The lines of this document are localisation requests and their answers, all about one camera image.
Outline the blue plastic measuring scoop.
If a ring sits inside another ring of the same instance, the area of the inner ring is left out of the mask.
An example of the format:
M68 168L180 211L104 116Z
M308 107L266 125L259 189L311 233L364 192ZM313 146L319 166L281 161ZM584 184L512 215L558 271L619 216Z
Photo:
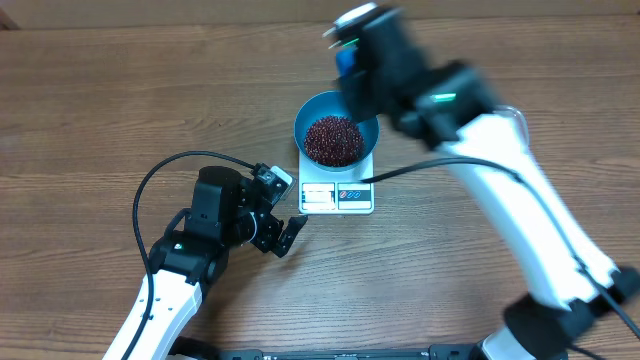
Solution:
M349 76L357 72L356 49L346 47L339 50L335 56L335 63L340 77Z

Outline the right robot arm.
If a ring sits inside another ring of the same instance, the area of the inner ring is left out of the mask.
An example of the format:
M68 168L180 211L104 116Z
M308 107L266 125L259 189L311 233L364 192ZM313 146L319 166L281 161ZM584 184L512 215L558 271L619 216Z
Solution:
M584 232L476 69L459 60L429 65L390 6L355 8L329 36L351 117L384 115L422 140L520 265L528 292L477 345L478 358L563 359L598 318L621 313L638 294L638 271L617 265Z

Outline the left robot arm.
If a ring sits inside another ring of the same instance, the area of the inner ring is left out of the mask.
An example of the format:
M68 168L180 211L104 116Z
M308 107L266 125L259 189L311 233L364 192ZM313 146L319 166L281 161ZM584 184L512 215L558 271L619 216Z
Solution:
M180 210L152 246L134 307L105 356L164 359L225 271L232 249L246 243L279 258L305 225L271 213L294 187L277 166L257 165L249 177L222 166L200 170L192 204Z

